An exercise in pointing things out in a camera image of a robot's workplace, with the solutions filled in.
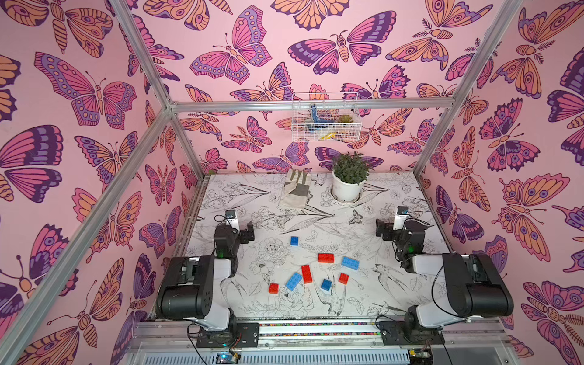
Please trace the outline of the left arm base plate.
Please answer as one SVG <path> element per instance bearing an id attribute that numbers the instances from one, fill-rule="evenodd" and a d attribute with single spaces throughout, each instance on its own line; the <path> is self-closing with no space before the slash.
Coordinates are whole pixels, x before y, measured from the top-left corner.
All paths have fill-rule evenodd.
<path id="1" fill-rule="evenodd" d="M 197 348 L 256 348 L 259 343 L 259 323 L 243 322 L 229 325 L 224 331 L 209 332 L 200 329 Z"/>

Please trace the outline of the red long lego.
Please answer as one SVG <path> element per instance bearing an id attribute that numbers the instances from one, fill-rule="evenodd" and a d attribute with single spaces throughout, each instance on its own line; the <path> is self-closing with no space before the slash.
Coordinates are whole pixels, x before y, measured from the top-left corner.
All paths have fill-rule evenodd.
<path id="1" fill-rule="evenodd" d="M 309 265 L 301 266 L 302 277 L 304 284 L 312 284 L 313 276 Z"/>
<path id="2" fill-rule="evenodd" d="M 322 264 L 333 264 L 335 262 L 335 256 L 331 253 L 320 252 L 317 255 L 317 262 Z"/>

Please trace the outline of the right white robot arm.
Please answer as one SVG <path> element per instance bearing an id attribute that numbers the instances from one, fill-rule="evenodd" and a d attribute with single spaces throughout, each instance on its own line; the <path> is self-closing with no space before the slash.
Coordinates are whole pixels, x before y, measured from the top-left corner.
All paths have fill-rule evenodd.
<path id="1" fill-rule="evenodd" d="M 375 221 L 377 237 L 392 243 L 400 268 L 409 274 L 429 275 L 430 289 L 441 280 L 446 295 L 429 303 L 413 305 L 405 312 L 402 328 L 407 331 L 438 330 L 471 317 L 505 317 L 513 313 L 514 302 L 492 259 L 484 253 L 429 254 L 424 239 L 429 225 L 415 218 L 397 222 Z"/>

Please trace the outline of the red long lego top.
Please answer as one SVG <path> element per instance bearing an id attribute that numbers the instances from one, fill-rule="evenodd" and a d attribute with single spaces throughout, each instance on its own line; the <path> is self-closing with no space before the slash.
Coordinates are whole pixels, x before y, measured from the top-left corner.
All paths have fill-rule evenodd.
<path id="1" fill-rule="evenodd" d="M 322 264 L 333 264 L 335 262 L 335 256 L 331 253 L 320 252 L 317 255 L 317 262 Z"/>

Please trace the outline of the small red lego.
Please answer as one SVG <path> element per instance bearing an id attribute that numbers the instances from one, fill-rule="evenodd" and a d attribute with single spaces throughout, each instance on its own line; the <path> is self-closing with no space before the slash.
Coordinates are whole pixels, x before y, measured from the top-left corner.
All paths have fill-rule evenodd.
<path id="1" fill-rule="evenodd" d="M 349 275 L 347 275 L 345 273 L 341 273 L 340 274 L 340 276 L 339 276 L 339 282 L 341 284 L 344 284 L 344 285 L 348 284 L 348 280 L 349 280 Z"/>
<path id="2" fill-rule="evenodd" d="M 279 285 L 275 283 L 271 283 L 269 285 L 269 293 L 270 294 L 278 294 L 279 292 Z"/>

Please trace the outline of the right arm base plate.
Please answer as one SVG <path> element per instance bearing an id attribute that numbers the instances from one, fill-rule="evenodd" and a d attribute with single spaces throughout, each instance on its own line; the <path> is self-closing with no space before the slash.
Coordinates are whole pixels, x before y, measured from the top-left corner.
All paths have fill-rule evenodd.
<path id="1" fill-rule="evenodd" d="M 378 328 L 384 345 L 400 346 L 424 346 L 444 345 L 444 337 L 436 329 L 412 329 L 407 327 L 404 321 L 395 321 L 382 318 L 377 321 Z"/>

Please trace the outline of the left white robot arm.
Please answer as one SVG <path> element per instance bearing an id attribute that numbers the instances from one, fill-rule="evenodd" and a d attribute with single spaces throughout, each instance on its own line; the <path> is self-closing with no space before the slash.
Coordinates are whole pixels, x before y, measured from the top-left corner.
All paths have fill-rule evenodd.
<path id="1" fill-rule="evenodd" d="M 241 231 L 230 224 L 218 225 L 212 254 L 173 258 L 158 291 L 157 318 L 194 322 L 207 335 L 234 335 L 236 317 L 220 303 L 214 287 L 236 275 L 240 246 L 254 240 L 251 222 Z"/>

